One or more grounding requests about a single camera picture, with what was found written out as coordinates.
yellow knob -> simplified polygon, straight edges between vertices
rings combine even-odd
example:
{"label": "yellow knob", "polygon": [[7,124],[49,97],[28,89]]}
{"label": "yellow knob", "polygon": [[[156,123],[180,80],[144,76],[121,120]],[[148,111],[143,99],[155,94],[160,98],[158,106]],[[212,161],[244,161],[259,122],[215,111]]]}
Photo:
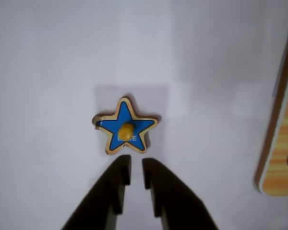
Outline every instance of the yellow knob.
{"label": "yellow knob", "polygon": [[128,141],[132,138],[133,136],[133,126],[132,124],[125,123],[121,126],[119,130],[119,138],[123,141]]}

wooden puzzle board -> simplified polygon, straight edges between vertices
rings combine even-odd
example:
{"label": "wooden puzzle board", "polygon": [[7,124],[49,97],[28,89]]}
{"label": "wooden puzzle board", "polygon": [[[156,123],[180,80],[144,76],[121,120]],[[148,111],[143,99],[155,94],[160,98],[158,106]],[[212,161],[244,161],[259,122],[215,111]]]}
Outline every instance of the wooden puzzle board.
{"label": "wooden puzzle board", "polygon": [[288,51],[255,181],[269,196],[288,196]]}

star-shaped puzzle piece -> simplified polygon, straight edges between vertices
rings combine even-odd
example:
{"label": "star-shaped puzzle piece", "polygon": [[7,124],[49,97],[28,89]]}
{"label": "star-shaped puzzle piece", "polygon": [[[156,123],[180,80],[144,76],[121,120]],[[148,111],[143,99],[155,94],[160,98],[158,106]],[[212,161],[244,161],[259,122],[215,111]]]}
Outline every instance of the star-shaped puzzle piece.
{"label": "star-shaped puzzle piece", "polygon": [[107,154],[113,155],[124,146],[145,153],[147,147],[144,135],[157,126],[158,120],[151,116],[137,116],[129,98],[123,97],[119,100],[113,115],[96,115],[93,124],[96,129],[105,132],[108,136],[105,150]]}

wooden board edge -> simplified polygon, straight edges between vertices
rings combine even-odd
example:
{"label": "wooden board edge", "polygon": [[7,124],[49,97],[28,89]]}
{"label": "wooden board edge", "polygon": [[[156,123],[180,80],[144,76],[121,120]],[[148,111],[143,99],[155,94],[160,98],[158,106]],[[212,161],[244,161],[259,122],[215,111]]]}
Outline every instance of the wooden board edge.
{"label": "wooden board edge", "polygon": [[285,53],[286,54],[285,54],[282,70],[280,73],[280,79],[279,79],[279,83],[278,83],[278,87],[277,87],[277,92],[275,95],[272,114],[271,114],[270,122],[268,125],[266,138],[264,141],[262,154],[261,154],[258,166],[257,166],[255,178],[254,178],[255,185],[257,186],[257,188],[262,193],[264,193],[264,191],[261,189],[261,185],[260,185],[261,178],[262,178],[262,175],[264,173],[266,161],[269,157],[271,145],[273,142],[273,137],[275,134],[275,129],[276,129],[277,122],[279,119],[279,114],[280,114],[281,108],[282,108],[282,102],[284,100],[284,96],[285,96],[285,92],[286,92],[286,88],[287,88],[287,84],[288,84],[288,42],[287,42],[287,47],[286,47]]}

white surface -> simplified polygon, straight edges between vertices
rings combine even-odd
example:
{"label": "white surface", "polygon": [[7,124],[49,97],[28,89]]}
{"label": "white surface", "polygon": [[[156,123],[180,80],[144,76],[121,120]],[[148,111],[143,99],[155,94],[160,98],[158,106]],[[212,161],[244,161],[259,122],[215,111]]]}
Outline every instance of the white surface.
{"label": "white surface", "polygon": [[163,120],[146,155],[120,153],[118,230],[161,229],[147,156],[221,230],[288,230],[288,197],[253,186],[287,36],[288,0],[0,0],[0,230],[63,226],[116,158],[91,119],[126,93]]}

